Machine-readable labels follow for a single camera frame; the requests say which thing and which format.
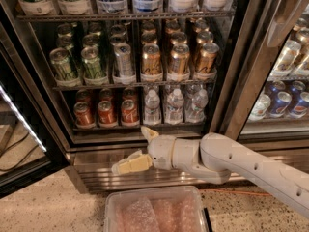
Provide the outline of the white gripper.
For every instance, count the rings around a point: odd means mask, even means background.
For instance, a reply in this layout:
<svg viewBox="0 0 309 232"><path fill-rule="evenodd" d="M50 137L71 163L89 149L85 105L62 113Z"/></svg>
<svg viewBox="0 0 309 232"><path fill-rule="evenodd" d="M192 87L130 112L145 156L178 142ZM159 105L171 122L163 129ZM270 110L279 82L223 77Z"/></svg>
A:
<svg viewBox="0 0 309 232"><path fill-rule="evenodd" d="M141 127L141 132L145 139L150 142L148 154L143 154L141 150L132 153L112 166L113 174L123 175L142 172L148 170L152 165L157 169L172 169L172 156L176 137L159 135L156 130L145 126Z"/></svg>

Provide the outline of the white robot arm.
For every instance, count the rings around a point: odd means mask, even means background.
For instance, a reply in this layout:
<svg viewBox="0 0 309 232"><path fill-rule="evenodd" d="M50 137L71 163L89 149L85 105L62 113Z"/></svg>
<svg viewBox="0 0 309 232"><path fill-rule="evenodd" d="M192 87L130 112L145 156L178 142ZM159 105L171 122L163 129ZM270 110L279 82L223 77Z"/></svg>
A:
<svg viewBox="0 0 309 232"><path fill-rule="evenodd" d="M296 212L309 218L309 174L267 158L235 140L208 133L201 139L180 139L163 135L145 126L141 132L148 141L147 152L137 151L112 166L123 175L150 167L179 169L211 184L224 184L237 173L270 193Z"/></svg>

